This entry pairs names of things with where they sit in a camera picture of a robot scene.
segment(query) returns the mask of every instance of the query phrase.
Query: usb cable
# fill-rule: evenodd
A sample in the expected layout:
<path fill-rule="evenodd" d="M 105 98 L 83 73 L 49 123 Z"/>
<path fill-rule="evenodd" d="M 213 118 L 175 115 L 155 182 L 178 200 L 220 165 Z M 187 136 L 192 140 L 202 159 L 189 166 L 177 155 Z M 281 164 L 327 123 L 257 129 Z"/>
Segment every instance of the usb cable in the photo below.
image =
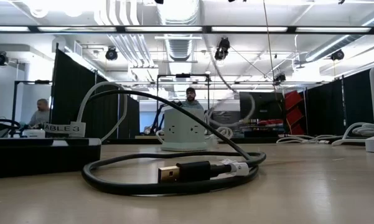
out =
<path fill-rule="evenodd" d="M 189 113 L 185 109 L 177 106 L 176 104 L 167 101 L 158 96 L 154 96 L 148 93 L 142 93 L 132 90 L 111 90 L 104 91 L 91 96 L 88 102 L 95 99 L 114 95 L 114 94 L 131 94 L 145 96 L 152 98 L 162 103 L 165 103 L 174 109 L 177 109 L 186 116 L 192 118 L 198 122 L 205 129 L 212 132 L 216 137 L 221 139 L 223 142 L 230 145 L 236 152 L 185 152 L 176 154 L 131 154 L 127 156 L 120 156 L 111 159 L 105 159 L 89 163 L 84 166 L 82 170 L 82 176 L 87 183 L 92 187 L 106 193 L 118 194 L 118 195 L 162 195 L 162 194 L 197 194 L 202 192 L 209 192 L 213 190 L 227 189 L 235 187 L 241 184 L 245 184 L 252 181 L 258 173 L 258 165 L 266 159 L 266 154 L 263 152 L 245 152 L 233 141 L 229 140 L 214 128 L 198 119 L 193 114 Z M 139 158 L 154 158 L 154 159 L 171 159 L 178 157 L 187 156 L 241 156 L 245 159 L 243 163 L 249 167 L 249 172 L 244 176 L 231 176 L 221 179 L 211 179 L 217 177 L 220 174 L 226 174 L 232 172 L 231 164 L 211 164 L 209 161 L 190 162 L 185 164 L 175 164 L 170 167 L 162 167 L 158 170 L 158 183 L 156 184 L 121 184 L 117 182 L 110 182 L 95 177 L 91 171 L 99 167 L 113 164 L 115 162 L 121 162 L 129 159 Z"/>

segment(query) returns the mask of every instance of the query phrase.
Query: usb connector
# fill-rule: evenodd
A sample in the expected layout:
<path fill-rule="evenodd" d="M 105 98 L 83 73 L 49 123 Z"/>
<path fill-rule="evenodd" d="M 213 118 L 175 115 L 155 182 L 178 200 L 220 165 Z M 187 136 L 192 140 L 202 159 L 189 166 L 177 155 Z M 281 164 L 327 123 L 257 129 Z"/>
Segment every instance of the usb connector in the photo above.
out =
<path fill-rule="evenodd" d="M 216 165 L 210 165 L 209 161 L 202 161 L 161 167 L 158 170 L 157 182 L 171 183 L 210 180 L 211 177 L 218 175 L 217 170 L 213 174 L 212 166 Z"/>

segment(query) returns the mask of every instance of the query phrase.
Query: table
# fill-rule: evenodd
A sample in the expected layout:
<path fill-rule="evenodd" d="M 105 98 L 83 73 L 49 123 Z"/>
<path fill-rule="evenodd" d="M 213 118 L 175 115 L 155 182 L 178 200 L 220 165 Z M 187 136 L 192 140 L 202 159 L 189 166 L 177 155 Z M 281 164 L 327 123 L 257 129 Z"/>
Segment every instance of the table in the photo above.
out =
<path fill-rule="evenodd" d="M 99 192 L 79 172 L 0 179 L 0 224 L 348 223 L 374 224 L 374 154 L 320 144 L 241 145 L 268 158 L 252 182 L 198 195 L 137 197 Z M 231 151 L 219 145 L 222 151 Z M 103 146 L 102 158 L 161 152 L 159 145 Z M 207 157 L 219 161 L 222 157 Z M 122 182 L 155 182 L 157 168 L 202 157 L 140 159 L 100 169 Z"/>

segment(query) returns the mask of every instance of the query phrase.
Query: gold usb plug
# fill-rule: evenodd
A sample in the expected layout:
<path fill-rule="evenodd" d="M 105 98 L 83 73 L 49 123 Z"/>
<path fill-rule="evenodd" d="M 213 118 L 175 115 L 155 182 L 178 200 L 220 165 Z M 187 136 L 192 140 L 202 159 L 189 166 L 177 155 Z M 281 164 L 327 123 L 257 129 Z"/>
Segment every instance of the gold usb plug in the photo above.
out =
<path fill-rule="evenodd" d="M 161 167 L 158 170 L 158 183 L 173 183 L 177 182 L 180 177 L 180 168 L 177 166 Z"/>

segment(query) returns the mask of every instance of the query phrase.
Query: man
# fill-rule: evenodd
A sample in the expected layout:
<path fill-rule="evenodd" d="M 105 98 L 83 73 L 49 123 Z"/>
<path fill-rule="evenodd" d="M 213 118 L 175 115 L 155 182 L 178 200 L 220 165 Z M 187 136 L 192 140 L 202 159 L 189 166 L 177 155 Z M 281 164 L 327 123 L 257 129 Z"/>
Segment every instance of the man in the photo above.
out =
<path fill-rule="evenodd" d="M 182 107 L 203 110 L 203 106 L 197 100 L 195 100 L 195 97 L 196 97 L 195 89 L 192 87 L 188 87 L 186 92 L 187 92 L 187 100 L 182 102 Z"/>
<path fill-rule="evenodd" d="M 30 128 L 38 128 L 39 125 L 49 122 L 50 108 L 46 99 L 37 100 L 37 111 L 33 114 L 29 122 Z"/>

